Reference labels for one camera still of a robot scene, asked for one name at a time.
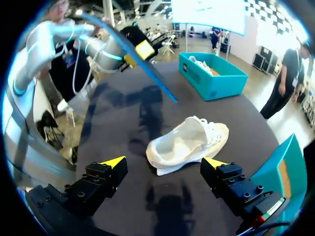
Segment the yellow tag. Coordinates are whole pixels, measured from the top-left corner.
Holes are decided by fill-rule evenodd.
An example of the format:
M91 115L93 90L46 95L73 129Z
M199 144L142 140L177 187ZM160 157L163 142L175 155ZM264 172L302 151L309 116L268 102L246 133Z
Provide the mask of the yellow tag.
M142 60L145 60L149 56L154 54L155 51L153 47L149 44L149 42L147 40L144 40L136 46L136 52Z
M111 166L112 168L114 168L124 158L126 158L126 157L125 156L121 156L121 157L118 157L118 158L115 158L115 159L112 159L112 160L109 160L109 161L101 162L100 164L101 165L106 164L106 165Z
M221 161L217 161L215 159L211 159L209 157L204 157L204 159L209 162L210 165L213 166L213 168L217 169L218 166L222 165L222 164L225 164L225 165L228 165L227 163L224 163L224 162L221 162Z

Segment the lanyard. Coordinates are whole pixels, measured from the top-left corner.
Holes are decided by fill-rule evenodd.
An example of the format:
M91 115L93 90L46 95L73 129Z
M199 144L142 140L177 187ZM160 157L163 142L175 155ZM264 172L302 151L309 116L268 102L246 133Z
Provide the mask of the lanyard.
M299 52L297 50L296 51L296 55L297 55L297 68L298 68L298 71L297 71L297 75L296 75L296 78L299 77L299 74L302 70L302 60L301 60L301 66L300 66L300 57L299 57Z

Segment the checkered pattern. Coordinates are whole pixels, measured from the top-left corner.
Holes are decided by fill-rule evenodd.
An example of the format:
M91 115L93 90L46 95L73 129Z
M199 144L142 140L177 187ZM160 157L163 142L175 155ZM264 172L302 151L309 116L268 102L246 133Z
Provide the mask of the checkered pattern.
M245 0L245 10L247 11L247 15L263 21L269 21L271 24L275 25L278 29L277 33L279 34L292 30L289 20L269 3Z

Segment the t-shirt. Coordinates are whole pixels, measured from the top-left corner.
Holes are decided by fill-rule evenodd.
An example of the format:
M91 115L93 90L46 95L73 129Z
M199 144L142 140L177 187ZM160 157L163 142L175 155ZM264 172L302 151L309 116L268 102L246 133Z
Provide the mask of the t-shirt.
M212 27L212 31L215 32L216 34L219 34L221 30L217 27Z
M285 88L293 92L295 87L293 86L293 80L298 75L298 83L303 84L304 82L304 66L302 64L302 59L298 56L297 51L293 49L288 49L284 55L282 64L287 67ZM282 71L278 75L277 82L281 82Z
M60 92L66 102L75 96L72 89L72 81L78 49L75 49L73 44L74 40L71 40L66 44L69 55L66 57L67 54L64 52L61 56L53 59L51 62L51 69L49 70L56 89ZM61 52L62 49L63 46L59 46L56 49L56 54ZM88 77L89 71L90 65L87 61L87 55L83 50L80 50L74 82L74 87L77 92L79 92L83 87Z

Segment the turquoise bin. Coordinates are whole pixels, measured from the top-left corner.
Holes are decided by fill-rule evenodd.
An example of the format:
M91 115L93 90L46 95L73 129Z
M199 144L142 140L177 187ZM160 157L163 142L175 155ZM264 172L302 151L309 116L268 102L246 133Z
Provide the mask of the turquoise bin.
M219 76L210 75L189 60L190 56L205 61ZM248 78L242 70L212 53L180 53L179 71L205 101L241 94Z
M295 134L292 134L272 153L270 158L251 177L251 181L253 184L263 185L264 192L275 191L286 197L285 183L279 169L282 161L286 165L291 197L278 221L291 222L299 213L307 190L306 165ZM286 226L277 227L273 235L281 235L286 228Z

